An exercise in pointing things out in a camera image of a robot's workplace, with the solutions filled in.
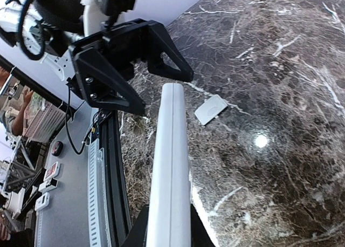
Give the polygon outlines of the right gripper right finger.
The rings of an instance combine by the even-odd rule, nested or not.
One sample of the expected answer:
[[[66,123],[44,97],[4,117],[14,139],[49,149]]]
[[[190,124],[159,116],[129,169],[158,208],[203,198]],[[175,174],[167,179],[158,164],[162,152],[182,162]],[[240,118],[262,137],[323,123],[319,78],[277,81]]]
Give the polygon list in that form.
[[[190,205],[190,215],[191,215],[191,246],[192,247],[215,247],[193,204]]]

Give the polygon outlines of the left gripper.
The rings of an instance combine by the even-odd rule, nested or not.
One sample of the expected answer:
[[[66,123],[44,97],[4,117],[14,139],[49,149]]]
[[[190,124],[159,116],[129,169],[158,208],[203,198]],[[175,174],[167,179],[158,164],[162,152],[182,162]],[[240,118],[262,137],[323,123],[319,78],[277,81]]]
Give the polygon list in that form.
[[[133,62],[138,59],[147,60],[151,74],[182,82],[194,78],[164,25],[153,20],[118,24],[72,43],[68,51],[75,75],[67,84],[93,108],[145,114],[145,102],[128,83],[134,77]],[[162,53],[177,67],[167,65]]]

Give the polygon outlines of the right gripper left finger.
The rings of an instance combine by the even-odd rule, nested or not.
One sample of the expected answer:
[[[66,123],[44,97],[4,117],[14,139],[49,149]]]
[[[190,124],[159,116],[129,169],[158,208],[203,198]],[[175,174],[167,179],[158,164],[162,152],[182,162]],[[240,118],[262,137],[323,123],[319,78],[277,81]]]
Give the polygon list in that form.
[[[149,205],[142,207],[122,247],[145,247],[147,238]]]

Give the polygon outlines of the white remote control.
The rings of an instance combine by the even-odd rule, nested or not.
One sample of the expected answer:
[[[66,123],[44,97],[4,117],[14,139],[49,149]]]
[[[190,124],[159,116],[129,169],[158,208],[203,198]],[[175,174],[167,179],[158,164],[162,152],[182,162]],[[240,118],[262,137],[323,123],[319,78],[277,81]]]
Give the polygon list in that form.
[[[162,87],[151,178],[147,246],[190,246],[187,122],[183,86]]]

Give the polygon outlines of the white battery cover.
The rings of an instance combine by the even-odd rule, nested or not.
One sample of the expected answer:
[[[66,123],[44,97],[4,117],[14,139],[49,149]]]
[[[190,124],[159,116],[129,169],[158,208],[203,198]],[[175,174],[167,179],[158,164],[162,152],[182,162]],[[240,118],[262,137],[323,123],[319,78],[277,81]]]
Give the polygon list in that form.
[[[227,103],[218,95],[213,95],[195,110],[195,116],[202,126],[208,124],[227,108]]]

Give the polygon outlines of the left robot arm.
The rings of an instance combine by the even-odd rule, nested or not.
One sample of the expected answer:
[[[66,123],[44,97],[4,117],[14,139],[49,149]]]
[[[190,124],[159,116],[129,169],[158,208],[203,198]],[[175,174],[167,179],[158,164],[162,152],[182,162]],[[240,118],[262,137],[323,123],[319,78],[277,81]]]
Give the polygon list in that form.
[[[150,73],[190,82],[194,73],[164,25],[135,19],[118,23],[136,0],[7,0],[1,39],[49,66],[94,108],[144,115],[130,86],[137,61]]]

